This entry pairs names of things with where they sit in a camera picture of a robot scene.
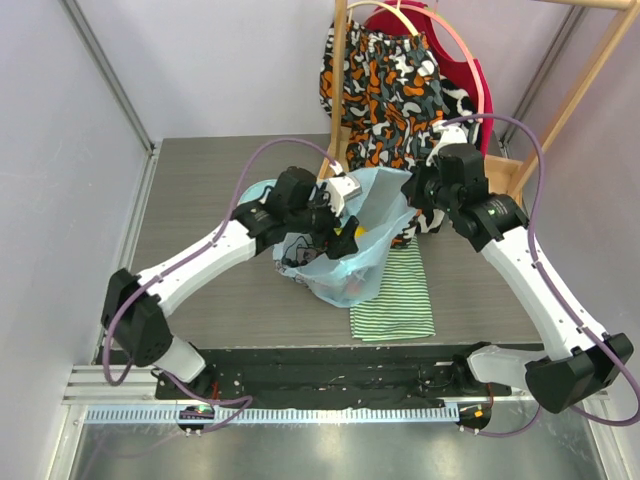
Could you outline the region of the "yellow banana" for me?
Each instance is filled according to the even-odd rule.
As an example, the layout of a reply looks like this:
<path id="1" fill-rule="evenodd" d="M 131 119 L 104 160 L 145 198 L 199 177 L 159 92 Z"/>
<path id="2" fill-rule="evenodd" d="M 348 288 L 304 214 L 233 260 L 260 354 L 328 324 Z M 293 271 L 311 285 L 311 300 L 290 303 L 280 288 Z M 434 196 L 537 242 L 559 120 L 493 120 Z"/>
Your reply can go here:
<path id="1" fill-rule="evenodd" d="M 341 235 L 341 234 L 342 234 L 342 231 L 343 231 L 343 229 L 342 229 L 342 228 L 335 228 L 335 229 L 334 229 L 334 232 L 335 232 L 337 235 Z M 358 226 L 358 227 L 356 228 L 356 230 L 355 230 L 354 237 L 355 237 L 355 238 L 359 238 L 359 237 L 361 237 L 362 235 L 364 235 L 364 234 L 366 234 L 366 233 L 367 233 L 367 230 L 366 230 L 364 227 L 362 227 L 362 226 Z"/>

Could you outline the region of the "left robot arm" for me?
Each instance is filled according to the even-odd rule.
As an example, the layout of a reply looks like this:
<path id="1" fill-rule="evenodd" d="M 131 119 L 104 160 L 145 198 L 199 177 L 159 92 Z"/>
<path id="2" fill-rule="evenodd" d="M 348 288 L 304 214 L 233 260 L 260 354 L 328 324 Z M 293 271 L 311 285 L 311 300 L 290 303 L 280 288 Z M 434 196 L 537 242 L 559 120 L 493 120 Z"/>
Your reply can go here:
<path id="1" fill-rule="evenodd" d="M 103 306 L 103 352 L 117 343 L 129 364 L 155 367 L 190 398 L 212 397 L 214 367 L 170 331 L 168 317 L 208 282 L 288 234 L 302 235 L 330 259 L 356 253 L 359 222 L 344 210 L 360 193 L 349 174 L 317 181 L 311 172 L 290 167 L 256 198 L 233 202 L 229 219 L 169 260 L 138 274 L 118 270 L 109 279 Z"/>

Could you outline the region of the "red lychee bunch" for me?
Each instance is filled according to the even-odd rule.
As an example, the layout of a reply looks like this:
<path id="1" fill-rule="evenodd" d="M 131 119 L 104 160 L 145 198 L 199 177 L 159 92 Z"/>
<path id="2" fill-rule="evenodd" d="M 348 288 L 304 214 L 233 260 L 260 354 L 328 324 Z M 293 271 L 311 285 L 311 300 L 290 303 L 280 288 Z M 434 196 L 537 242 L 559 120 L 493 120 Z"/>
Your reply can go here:
<path id="1" fill-rule="evenodd" d="M 345 292 L 351 297 L 362 295 L 366 290 L 366 282 L 364 280 L 349 280 L 345 286 Z"/>

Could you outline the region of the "light blue plastic bag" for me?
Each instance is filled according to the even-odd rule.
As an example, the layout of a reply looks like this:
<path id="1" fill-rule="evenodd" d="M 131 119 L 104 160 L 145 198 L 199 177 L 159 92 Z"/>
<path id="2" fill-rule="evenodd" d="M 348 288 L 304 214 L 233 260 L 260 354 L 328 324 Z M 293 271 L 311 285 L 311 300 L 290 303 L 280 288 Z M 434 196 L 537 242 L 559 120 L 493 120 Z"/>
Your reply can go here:
<path id="1" fill-rule="evenodd" d="M 308 234 L 288 234 L 273 249 L 276 270 L 311 290 L 319 299 L 349 308 L 378 295 L 392 241 L 409 225 L 416 210 L 408 205 L 401 187 L 411 177 L 404 170 L 376 167 L 350 174 L 362 193 L 348 201 L 340 219 L 342 225 L 355 216 L 367 233 L 356 238 L 358 252 L 337 260 L 329 259 L 311 244 Z M 346 294 L 349 280 L 364 280 L 365 292 Z"/>

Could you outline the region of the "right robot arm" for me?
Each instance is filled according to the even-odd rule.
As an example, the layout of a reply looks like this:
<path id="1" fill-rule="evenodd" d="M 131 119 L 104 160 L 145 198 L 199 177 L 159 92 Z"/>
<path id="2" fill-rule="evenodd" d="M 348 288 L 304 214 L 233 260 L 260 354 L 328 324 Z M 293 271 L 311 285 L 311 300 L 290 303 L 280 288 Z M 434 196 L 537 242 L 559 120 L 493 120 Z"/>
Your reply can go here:
<path id="1" fill-rule="evenodd" d="M 480 342 L 454 359 L 451 380 L 465 395 L 488 383 L 528 391 L 560 413 L 610 386 L 634 352 L 610 334 L 545 266 L 530 221 L 515 200 L 489 190 L 484 158 L 467 143 L 449 144 L 418 164 L 402 192 L 425 213 L 448 214 L 454 230 L 502 276 L 533 322 L 540 351 Z"/>

